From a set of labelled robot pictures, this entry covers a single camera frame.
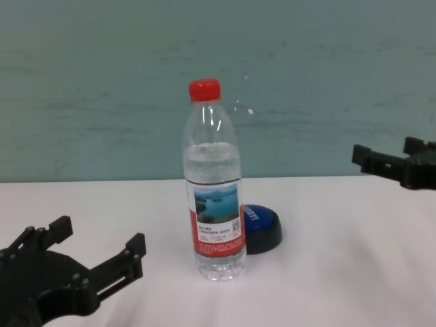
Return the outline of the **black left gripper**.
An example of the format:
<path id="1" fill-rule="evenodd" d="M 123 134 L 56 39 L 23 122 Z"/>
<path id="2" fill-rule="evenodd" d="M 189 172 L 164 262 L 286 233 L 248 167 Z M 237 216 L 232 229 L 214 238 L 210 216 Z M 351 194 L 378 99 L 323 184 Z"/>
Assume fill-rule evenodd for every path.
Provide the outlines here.
<path id="1" fill-rule="evenodd" d="M 143 233 L 91 270 L 67 255 L 46 251 L 72 234 L 71 218 L 62 216 L 48 229 L 25 228 L 1 250 L 2 326 L 43 326 L 64 316 L 90 315 L 99 301 L 142 278 Z"/>

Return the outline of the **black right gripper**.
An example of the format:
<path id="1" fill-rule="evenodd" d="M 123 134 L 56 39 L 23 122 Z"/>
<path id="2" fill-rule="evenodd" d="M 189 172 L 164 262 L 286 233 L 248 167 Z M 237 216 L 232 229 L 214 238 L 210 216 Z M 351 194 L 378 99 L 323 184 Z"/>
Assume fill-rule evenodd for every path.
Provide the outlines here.
<path id="1" fill-rule="evenodd" d="M 404 160 L 355 144 L 352 163 L 360 166 L 362 173 L 398 181 L 406 189 L 435 190 L 435 155 L 414 155 L 434 151 L 435 147 L 435 141 L 426 142 L 408 136 L 405 138 L 404 154 L 411 156 Z"/>

